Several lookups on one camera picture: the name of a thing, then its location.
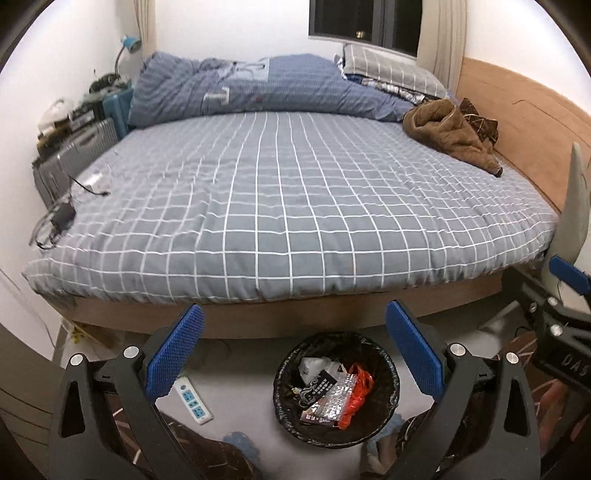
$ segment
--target blue duvet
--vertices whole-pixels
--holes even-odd
[[[341,113],[399,122],[413,105],[397,96],[345,80],[330,60],[289,55],[254,63],[163,52],[142,68],[129,124],[139,128],[203,115],[299,111]]]

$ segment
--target bed base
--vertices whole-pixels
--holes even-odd
[[[203,305],[204,338],[275,338],[330,330],[351,330],[384,323],[386,305],[402,300],[416,316],[429,315],[483,299],[501,291],[501,273],[474,280],[379,293],[332,295],[270,303]],[[67,320],[102,343],[96,327],[153,333],[171,325],[186,304],[110,302],[80,297],[45,297]]]

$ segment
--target grey plaid bedsheet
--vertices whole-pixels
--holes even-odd
[[[228,303],[419,286],[532,260],[557,222],[510,168],[497,179],[344,115],[158,125],[91,170],[112,194],[74,188],[74,225],[25,270],[39,293]]]

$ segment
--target blue suitcase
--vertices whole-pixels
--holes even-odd
[[[128,88],[127,90],[112,93],[103,100],[103,111],[105,112],[105,116],[111,117],[115,122],[115,131],[119,140],[123,139],[129,133],[127,119],[129,118],[129,109],[133,95],[134,89]]]

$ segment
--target red plastic bag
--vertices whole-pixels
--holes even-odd
[[[339,420],[338,427],[341,430],[346,429],[351,424],[351,418],[363,406],[365,403],[365,397],[374,387],[374,379],[369,372],[366,372],[359,364],[355,363],[351,365],[349,373],[357,375],[357,382],[353,388],[349,403],[347,403],[345,411]]]

